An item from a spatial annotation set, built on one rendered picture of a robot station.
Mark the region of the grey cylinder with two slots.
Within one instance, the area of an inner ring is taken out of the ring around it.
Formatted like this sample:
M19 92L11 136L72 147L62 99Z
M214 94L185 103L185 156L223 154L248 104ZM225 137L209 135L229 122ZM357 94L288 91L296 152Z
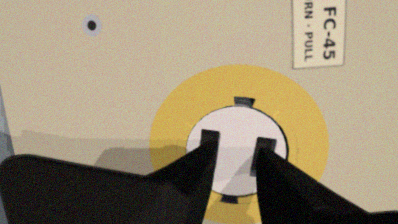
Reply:
M256 160L260 148L285 159L286 142L276 121L252 106L249 97L202 117L188 137L186 154L209 140L218 141L212 190L232 196L257 191Z

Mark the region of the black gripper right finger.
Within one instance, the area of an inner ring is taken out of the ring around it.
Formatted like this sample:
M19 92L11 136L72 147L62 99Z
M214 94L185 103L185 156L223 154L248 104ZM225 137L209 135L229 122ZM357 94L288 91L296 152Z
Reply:
M262 224L398 224L397 210L369 213L272 149L259 149L255 169Z

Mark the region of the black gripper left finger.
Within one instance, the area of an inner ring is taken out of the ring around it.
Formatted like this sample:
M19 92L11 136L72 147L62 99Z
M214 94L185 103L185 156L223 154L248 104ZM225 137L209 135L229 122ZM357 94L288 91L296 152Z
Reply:
M8 224L202 224L218 141L148 175L34 154L0 164Z

